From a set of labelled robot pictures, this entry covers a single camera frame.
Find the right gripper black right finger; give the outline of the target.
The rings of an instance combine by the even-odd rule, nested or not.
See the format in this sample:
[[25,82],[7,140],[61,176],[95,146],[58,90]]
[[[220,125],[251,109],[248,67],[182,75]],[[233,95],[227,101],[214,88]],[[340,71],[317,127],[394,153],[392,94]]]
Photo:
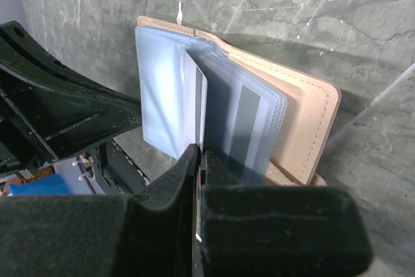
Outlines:
[[243,185],[242,166],[204,152],[205,276],[358,276],[373,261],[349,193],[326,186]]

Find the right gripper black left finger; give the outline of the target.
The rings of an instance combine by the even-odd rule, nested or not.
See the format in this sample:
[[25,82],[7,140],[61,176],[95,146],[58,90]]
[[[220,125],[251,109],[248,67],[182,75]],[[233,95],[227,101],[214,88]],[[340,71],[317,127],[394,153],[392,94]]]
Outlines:
[[2,276],[192,276],[198,146],[135,195],[1,198]]

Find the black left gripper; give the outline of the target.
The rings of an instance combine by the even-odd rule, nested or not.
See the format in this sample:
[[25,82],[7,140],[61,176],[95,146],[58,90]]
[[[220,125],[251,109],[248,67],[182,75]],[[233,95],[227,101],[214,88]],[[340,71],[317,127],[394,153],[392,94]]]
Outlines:
[[32,177],[141,124],[138,100],[65,66],[17,21],[1,24],[1,176]]

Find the beige leather card holder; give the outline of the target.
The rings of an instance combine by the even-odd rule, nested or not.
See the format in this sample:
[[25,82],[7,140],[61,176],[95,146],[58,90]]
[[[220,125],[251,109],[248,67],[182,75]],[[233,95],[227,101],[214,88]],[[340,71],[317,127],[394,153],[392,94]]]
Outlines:
[[139,16],[143,138],[179,158],[214,149],[246,183],[324,186],[315,170],[341,100],[333,84],[211,33]]

